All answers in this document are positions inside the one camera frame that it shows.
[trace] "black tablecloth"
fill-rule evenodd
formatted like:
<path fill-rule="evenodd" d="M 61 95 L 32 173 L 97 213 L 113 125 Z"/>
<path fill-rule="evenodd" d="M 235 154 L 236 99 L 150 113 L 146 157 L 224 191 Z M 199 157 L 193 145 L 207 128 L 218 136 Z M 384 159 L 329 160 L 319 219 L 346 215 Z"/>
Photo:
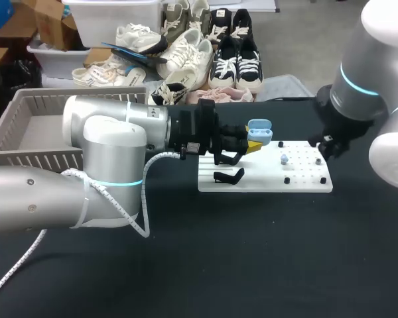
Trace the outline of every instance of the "black tablecloth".
<path fill-rule="evenodd" d="M 270 119 L 273 140 L 321 130 L 309 101 L 218 113 Z M 377 130 L 330 161 L 332 193 L 200 193 L 197 158 L 160 160 L 149 239 L 49 231 L 0 291 L 0 317 L 398 317 L 398 189 L 369 165 Z M 0 236 L 0 278 L 35 236 Z"/>

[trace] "blue plastic case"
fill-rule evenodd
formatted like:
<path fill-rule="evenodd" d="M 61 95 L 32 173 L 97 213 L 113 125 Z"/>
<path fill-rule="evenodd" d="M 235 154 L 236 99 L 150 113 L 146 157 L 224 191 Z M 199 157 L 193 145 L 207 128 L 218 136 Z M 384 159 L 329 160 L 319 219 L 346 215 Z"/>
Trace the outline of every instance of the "blue plastic case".
<path fill-rule="evenodd" d="M 251 119 L 247 126 L 249 127 L 249 131 L 247 132 L 248 140 L 262 142 L 263 146 L 270 143 L 273 137 L 271 121 L 268 119 Z"/>

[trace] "pink sneaker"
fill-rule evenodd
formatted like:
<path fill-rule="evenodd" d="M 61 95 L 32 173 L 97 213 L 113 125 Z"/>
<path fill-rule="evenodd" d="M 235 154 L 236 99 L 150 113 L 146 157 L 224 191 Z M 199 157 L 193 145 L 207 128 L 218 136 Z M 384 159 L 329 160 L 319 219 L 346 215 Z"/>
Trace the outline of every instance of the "pink sneaker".
<path fill-rule="evenodd" d="M 240 91 L 231 87 L 192 91 L 187 94 L 186 104 L 197 104 L 199 98 L 212 99 L 216 103 L 250 103 L 253 96 L 249 88 Z"/>

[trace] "gray plastic basket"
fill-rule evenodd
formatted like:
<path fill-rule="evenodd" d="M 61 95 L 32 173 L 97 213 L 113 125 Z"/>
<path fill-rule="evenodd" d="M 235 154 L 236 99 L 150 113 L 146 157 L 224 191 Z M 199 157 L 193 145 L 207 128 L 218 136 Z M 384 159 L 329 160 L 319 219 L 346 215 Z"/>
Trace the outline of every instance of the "gray plastic basket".
<path fill-rule="evenodd" d="M 73 95 L 146 103 L 146 87 L 20 89 L 0 119 L 0 166 L 82 170 L 82 150 L 64 143 L 62 114 Z"/>

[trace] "black sneaker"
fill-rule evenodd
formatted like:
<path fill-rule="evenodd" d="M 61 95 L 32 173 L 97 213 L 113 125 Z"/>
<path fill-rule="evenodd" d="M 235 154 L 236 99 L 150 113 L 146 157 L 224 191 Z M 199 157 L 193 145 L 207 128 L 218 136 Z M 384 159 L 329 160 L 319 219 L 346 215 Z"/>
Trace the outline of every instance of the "black sneaker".
<path fill-rule="evenodd" d="M 236 88 L 249 88 L 252 94 L 258 93 L 263 83 L 263 70 L 261 56 L 253 39 L 245 38 L 237 54 Z"/>
<path fill-rule="evenodd" d="M 246 9 L 237 10 L 233 18 L 232 37 L 243 40 L 252 35 L 252 19 Z"/>
<path fill-rule="evenodd" d="M 148 105 L 175 105 L 196 83 L 197 75 L 193 69 L 173 71 L 147 100 Z"/>
<path fill-rule="evenodd" d="M 230 35 L 226 35 L 221 40 L 214 55 L 208 81 L 212 89 L 218 87 L 234 87 L 236 60 L 236 41 Z"/>
<path fill-rule="evenodd" d="M 217 49 L 225 35 L 230 35 L 232 28 L 232 12 L 221 8 L 211 11 L 210 33 L 206 38 L 211 41 L 214 50 Z"/>

